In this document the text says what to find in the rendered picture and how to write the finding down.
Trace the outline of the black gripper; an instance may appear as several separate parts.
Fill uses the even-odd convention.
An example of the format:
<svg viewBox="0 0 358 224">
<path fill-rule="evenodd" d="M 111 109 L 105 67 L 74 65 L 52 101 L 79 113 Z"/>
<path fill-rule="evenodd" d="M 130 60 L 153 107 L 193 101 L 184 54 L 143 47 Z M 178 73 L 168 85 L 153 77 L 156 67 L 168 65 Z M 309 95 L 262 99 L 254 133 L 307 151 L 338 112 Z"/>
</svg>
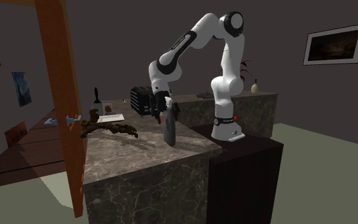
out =
<svg viewBox="0 0 358 224">
<path fill-rule="evenodd" d="M 153 104 L 151 106 L 151 115 L 157 120 L 158 124 L 161 124 L 159 109 L 167 108 L 165 98 L 170 97 L 170 92 L 169 91 L 159 91 L 159 92 L 155 93 L 154 96 L 156 99 L 156 104 Z M 172 112 L 173 112 L 174 120 L 178 121 L 178 115 L 181 112 L 181 110 L 180 110 L 177 102 L 172 103 Z"/>
</svg>

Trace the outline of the grey spray bottle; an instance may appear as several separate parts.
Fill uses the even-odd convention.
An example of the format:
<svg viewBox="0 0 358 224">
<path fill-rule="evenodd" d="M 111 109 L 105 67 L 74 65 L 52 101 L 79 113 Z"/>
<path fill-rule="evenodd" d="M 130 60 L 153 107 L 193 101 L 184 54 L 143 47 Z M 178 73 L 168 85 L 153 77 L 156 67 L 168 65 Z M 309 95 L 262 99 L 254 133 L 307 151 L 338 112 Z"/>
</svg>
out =
<svg viewBox="0 0 358 224">
<path fill-rule="evenodd" d="M 167 118 L 164 126 L 164 140 L 169 146 L 176 144 L 176 121 L 174 119 L 174 110 L 172 107 L 173 100 L 170 97 L 165 97 L 167 106 Z"/>
</svg>

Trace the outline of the black toaster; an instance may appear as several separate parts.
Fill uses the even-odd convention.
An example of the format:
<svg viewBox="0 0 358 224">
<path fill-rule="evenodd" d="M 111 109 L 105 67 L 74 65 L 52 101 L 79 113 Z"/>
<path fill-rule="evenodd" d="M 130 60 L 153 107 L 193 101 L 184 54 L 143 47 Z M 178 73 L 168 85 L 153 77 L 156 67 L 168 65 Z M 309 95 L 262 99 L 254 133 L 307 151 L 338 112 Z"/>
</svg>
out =
<svg viewBox="0 0 358 224">
<path fill-rule="evenodd" d="M 130 105 L 141 116 L 151 114 L 149 96 L 153 94 L 150 86 L 133 87 L 130 91 Z"/>
</svg>

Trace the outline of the white flat plate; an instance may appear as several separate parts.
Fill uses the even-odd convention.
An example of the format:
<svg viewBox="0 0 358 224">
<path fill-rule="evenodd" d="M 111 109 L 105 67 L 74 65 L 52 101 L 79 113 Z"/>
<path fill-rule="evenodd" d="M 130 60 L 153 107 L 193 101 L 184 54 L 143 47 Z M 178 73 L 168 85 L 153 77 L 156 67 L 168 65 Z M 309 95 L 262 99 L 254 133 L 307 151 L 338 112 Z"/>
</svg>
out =
<svg viewBox="0 0 358 224">
<path fill-rule="evenodd" d="M 99 116 L 98 123 L 104 122 L 120 122 L 124 120 L 124 116 L 122 114 L 115 114 L 115 115 L 104 115 Z"/>
</svg>

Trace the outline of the brown dried branch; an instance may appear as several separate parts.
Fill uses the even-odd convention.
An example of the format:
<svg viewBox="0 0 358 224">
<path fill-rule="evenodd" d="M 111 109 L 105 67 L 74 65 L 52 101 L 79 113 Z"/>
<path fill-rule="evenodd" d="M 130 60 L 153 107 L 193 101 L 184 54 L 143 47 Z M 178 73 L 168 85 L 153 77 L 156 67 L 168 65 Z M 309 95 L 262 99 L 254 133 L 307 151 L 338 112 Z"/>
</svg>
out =
<svg viewBox="0 0 358 224">
<path fill-rule="evenodd" d="M 126 133 L 128 135 L 134 136 L 138 138 L 137 129 L 131 125 L 121 125 L 114 124 L 113 122 L 104 122 L 98 123 L 98 119 L 100 118 L 98 114 L 98 109 L 91 109 L 89 111 L 90 119 L 89 121 L 82 120 L 81 121 L 81 132 L 79 133 L 80 138 L 85 138 L 87 134 L 97 130 L 97 129 L 105 129 L 109 130 L 111 133 Z"/>
</svg>

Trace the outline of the red leafed plant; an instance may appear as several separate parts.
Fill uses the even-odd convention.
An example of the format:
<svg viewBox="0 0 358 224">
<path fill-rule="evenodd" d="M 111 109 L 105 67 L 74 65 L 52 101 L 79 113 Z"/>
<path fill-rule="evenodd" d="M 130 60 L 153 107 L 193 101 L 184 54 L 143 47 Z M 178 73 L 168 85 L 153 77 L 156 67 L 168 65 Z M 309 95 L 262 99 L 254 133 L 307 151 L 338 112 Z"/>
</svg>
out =
<svg viewBox="0 0 358 224">
<path fill-rule="evenodd" d="M 242 81 L 245 81 L 245 76 L 242 73 L 247 73 L 250 76 L 252 76 L 252 74 L 247 69 L 247 63 L 250 62 L 250 61 L 251 60 L 244 60 L 244 61 L 241 61 L 241 63 L 240 63 L 240 79 Z"/>
</svg>

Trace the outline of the dark robot stand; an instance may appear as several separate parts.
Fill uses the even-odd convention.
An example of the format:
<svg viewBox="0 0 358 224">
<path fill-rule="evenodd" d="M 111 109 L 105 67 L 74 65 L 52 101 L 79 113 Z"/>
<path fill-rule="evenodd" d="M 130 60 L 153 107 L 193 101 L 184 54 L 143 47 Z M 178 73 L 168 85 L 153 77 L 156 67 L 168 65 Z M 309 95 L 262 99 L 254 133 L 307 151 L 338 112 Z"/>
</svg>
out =
<svg viewBox="0 0 358 224">
<path fill-rule="evenodd" d="M 284 145 L 248 130 L 228 142 L 211 137 L 211 124 L 192 129 L 223 149 L 209 160 L 206 224 L 270 224 Z"/>
</svg>

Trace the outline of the orange wooden door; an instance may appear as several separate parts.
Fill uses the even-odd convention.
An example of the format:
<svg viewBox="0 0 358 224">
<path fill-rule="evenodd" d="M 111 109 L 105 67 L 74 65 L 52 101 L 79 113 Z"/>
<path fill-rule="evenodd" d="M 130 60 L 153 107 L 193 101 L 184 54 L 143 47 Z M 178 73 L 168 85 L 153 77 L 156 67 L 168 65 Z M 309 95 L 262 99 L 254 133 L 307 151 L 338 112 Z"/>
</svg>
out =
<svg viewBox="0 0 358 224">
<path fill-rule="evenodd" d="M 80 121 L 67 118 L 82 114 L 69 32 L 65 0 L 34 0 L 43 43 L 50 88 L 74 216 L 83 215 L 83 175 L 85 140 L 79 136 Z"/>
</svg>

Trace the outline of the red brown box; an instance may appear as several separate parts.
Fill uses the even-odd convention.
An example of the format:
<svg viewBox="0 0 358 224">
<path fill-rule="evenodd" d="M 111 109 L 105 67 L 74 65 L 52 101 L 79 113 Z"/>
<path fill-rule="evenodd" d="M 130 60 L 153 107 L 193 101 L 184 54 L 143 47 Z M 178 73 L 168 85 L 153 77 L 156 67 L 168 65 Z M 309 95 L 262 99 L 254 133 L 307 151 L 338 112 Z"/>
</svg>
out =
<svg viewBox="0 0 358 224">
<path fill-rule="evenodd" d="M 27 127 L 25 121 L 22 120 L 4 133 L 8 147 L 16 145 L 26 134 Z"/>
</svg>

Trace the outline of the white framed dark picture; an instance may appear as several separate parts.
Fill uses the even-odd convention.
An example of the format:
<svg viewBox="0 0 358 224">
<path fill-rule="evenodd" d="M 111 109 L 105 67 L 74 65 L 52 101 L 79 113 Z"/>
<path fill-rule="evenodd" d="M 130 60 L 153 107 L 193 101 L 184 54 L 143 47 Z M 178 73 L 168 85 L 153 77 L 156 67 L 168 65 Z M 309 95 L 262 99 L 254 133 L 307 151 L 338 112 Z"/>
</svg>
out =
<svg viewBox="0 0 358 224">
<path fill-rule="evenodd" d="M 308 34 L 304 66 L 358 63 L 358 24 Z"/>
</svg>

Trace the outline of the blue wall picture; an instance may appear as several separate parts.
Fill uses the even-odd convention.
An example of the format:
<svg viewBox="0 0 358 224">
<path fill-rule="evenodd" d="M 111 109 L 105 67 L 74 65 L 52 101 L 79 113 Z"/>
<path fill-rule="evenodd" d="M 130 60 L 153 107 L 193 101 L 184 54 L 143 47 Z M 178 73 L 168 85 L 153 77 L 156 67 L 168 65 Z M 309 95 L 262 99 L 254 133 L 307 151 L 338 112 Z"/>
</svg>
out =
<svg viewBox="0 0 358 224">
<path fill-rule="evenodd" d="M 32 102 L 27 75 L 25 72 L 12 72 L 16 95 L 20 107 Z"/>
</svg>

